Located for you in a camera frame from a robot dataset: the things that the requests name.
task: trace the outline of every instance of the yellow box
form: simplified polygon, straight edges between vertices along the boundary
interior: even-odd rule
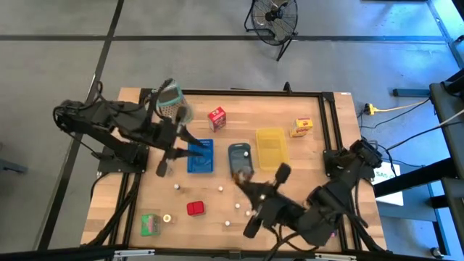
[[[297,118],[290,128],[290,137],[303,137],[312,128],[310,118]]]

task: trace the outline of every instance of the yellow cable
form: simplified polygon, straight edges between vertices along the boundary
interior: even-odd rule
[[[424,101],[420,101],[420,102],[416,102],[416,103],[413,103],[413,104],[409,104],[409,105],[405,105],[405,106],[400,106],[400,107],[395,107],[395,108],[391,108],[391,109],[377,109],[377,108],[373,108],[373,111],[374,112],[391,112],[391,111],[394,111],[394,110],[397,110],[397,109],[405,109],[405,108],[408,108],[408,107],[412,107],[412,106],[415,106],[415,105],[419,105],[421,103],[423,103]]]

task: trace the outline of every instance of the cardboard box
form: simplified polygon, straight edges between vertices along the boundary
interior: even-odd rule
[[[308,117],[297,118],[291,125],[290,137],[303,137],[312,128],[312,121]]]
[[[208,120],[210,122],[210,128],[216,132],[225,126],[225,112],[223,108],[218,107],[208,114]]]

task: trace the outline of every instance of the green box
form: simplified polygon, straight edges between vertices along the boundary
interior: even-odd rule
[[[141,236],[157,236],[160,232],[159,216],[155,214],[142,215]]]

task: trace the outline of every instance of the yellow plastic container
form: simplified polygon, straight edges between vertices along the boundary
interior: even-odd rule
[[[256,143],[262,170],[277,170],[282,162],[289,163],[289,150],[283,128],[258,129]]]

